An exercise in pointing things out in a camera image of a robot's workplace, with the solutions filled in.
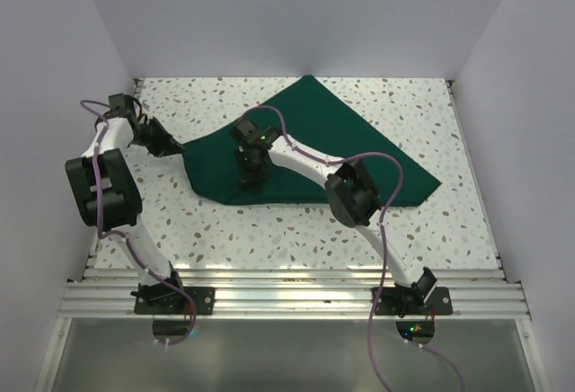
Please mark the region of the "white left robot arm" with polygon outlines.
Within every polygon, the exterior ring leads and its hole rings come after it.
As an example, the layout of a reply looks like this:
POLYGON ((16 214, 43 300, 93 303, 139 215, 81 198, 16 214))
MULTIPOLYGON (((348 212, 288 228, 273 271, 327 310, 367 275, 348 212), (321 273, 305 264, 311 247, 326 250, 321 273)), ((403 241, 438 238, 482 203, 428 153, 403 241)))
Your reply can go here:
POLYGON ((80 105, 96 116, 95 137, 81 156, 66 162, 65 171, 83 222, 100 239, 109 238, 123 249, 139 278, 132 293, 138 307, 153 314, 191 309, 178 272, 143 222, 143 198, 124 157, 130 146, 163 158, 182 154, 183 145, 161 122, 148 118, 131 95, 111 95, 108 103, 82 100, 80 105))

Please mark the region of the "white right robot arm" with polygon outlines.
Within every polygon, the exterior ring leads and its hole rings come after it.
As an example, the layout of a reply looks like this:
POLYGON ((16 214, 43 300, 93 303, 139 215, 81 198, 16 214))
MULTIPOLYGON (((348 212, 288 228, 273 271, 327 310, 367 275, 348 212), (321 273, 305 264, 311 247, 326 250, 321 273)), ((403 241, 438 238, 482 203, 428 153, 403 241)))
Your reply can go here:
POLYGON ((408 312, 422 312, 432 302, 437 278, 419 263, 408 264, 391 246, 385 234, 383 216, 392 200, 382 201, 361 153, 349 158, 323 154, 295 141, 283 127, 263 130, 241 117, 230 136, 237 143, 234 152, 240 184, 252 188, 270 178, 272 166, 299 174, 322 187, 336 221, 358 231, 385 263, 394 279, 397 303, 408 312))

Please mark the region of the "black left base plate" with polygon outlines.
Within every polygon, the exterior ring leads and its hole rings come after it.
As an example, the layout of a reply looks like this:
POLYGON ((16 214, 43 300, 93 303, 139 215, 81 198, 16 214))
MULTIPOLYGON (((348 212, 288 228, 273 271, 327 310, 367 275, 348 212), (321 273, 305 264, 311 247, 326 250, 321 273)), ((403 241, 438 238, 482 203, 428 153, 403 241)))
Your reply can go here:
POLYGON ((163 284, 153 286, 139 285, 130 295, 136 299, 134 312, 137 315, 188 315, 191 298, 195 304, 196 315, 212 314, 216 301, 216 291, 211 287, 184 286, 185 298, 180 292, 170 290, 163 284))

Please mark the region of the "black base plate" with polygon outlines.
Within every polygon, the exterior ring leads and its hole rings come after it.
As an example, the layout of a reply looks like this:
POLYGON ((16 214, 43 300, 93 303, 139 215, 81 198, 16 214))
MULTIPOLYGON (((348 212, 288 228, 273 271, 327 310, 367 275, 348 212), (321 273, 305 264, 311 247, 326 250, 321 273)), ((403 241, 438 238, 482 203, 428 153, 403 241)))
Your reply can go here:
POLYGON ((170 290, 163 284, 153 286, 139 285, 130 295, 136 299, 134 312, 137 315, 188 315, 191 298, 195 304, 196 315, 212 314, 216 301, 216 291, 211 287, 184 286, 185 298, 180 292, 170 290))
POLYGON ((454 314, 447 287, 436 287, 425 302, 408 298, 399 288, 383 287, 376 303, 377 316, 451 316, 454 314))

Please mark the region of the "aluminium rail frame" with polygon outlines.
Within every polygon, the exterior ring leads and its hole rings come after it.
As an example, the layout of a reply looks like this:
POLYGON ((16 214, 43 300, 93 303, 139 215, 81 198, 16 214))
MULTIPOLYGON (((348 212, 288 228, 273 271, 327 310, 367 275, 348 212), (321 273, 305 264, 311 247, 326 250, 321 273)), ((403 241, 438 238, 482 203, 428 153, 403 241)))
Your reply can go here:
MULTIPOLYGON (((452 317, 528 317, 522 287, 501 268, 448 82, 323 77, 320 84, 440 180, 421 206, 390 209, 385 234, 406 263, 429 267, 449 289, 452 317)), ((394 284, 370 243, 322 205, 220 205, 190 186, 179 157, 137 146, 125 155, 150 236, 186 285, 215 289, 216 317, 363 319, 371 290, 394 284)), ((82 280, 67 285, 59 313, 132 317, 137 283, 123 249, 104 239, 82 280)))

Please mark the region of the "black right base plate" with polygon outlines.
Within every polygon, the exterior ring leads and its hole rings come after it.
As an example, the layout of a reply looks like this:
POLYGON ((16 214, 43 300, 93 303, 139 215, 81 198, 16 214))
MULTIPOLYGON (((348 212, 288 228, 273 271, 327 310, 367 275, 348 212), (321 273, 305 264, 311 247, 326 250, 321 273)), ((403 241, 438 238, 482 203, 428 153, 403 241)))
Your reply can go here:
POLYGON ((383 287, 376 303, 377 316, 451 316, 454 314, 447 287, 436 287, 425 302, 408 298, 399 288, 383 287))

